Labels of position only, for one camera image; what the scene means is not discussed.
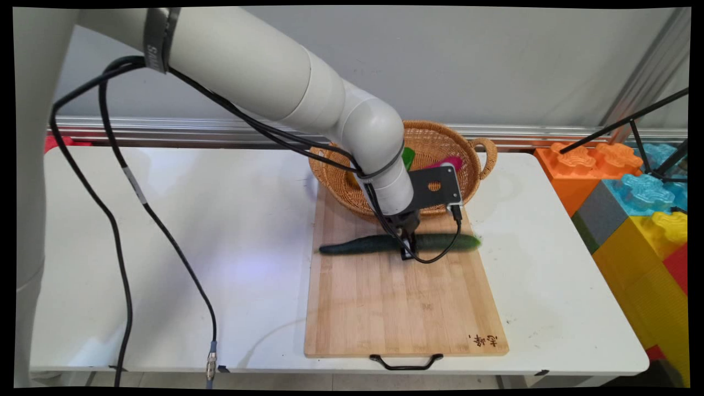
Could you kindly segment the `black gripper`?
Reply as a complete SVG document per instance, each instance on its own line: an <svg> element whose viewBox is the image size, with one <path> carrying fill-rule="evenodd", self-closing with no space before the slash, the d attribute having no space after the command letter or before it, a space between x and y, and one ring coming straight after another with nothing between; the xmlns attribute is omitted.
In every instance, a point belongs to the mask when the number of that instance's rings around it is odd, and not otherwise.
<svg viewBox="0 0 704 396"><path fill-rule="evenodd" d="M400 255L402 260L417 258L418 245L415 231L419 227L420 211L407 211L394 215L382 215L387 225L398 235L401 243Z"/></svg>

